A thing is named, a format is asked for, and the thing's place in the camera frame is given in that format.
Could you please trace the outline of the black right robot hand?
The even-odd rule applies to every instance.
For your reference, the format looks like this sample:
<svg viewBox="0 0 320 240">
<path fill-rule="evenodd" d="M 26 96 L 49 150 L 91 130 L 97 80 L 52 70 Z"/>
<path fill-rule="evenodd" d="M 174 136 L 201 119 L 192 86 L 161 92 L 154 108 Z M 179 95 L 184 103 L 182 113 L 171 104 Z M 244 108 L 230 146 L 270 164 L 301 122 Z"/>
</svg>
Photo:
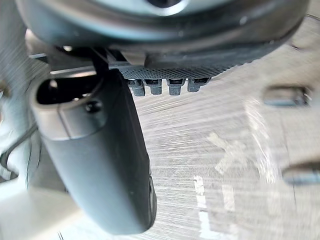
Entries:
<svg viewBox="0 0 320 240">
<path fill-rule="evenodd" d="M 156 218 L 150 159 L 133 97 L 162 80 L 197 92 L 273 52 L 307 0 L 18 0 L 30 57 L 50 67 L 30 107 L 67 191 L 103 230 L 140 234 Z"/>
</svg>

